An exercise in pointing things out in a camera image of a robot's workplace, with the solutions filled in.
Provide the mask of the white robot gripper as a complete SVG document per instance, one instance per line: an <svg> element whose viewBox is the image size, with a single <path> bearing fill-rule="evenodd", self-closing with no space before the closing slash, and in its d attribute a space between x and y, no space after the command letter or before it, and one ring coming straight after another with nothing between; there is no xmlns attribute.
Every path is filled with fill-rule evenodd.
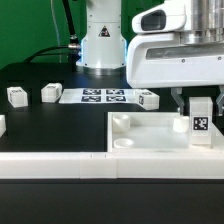
<svg viewBox="0 0 224 224"><path fill-rule="evenodd" d="M219 85L216 112L224 114L224 0L164 0L136 15L132 29L131 87L174 87L171 96L183 115L181 87Z"/></svg>

